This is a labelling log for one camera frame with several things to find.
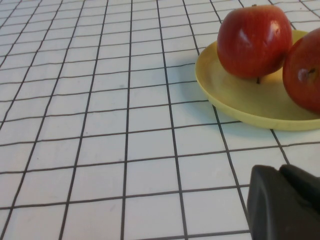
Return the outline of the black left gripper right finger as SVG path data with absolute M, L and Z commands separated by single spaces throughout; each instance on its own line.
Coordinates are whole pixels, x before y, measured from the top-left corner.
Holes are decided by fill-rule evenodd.
M 295 191 L 312 205 L 314 210 L 320 209 L 319 177 L 292 164 L 282 165 L 279 172 Z

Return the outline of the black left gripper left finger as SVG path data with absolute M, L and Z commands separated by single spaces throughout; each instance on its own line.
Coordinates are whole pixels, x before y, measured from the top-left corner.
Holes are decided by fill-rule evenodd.
M 247 212 L 254 240 L 320 238 L 320 209 L 313 209 L 274 167 L 252 168 Z

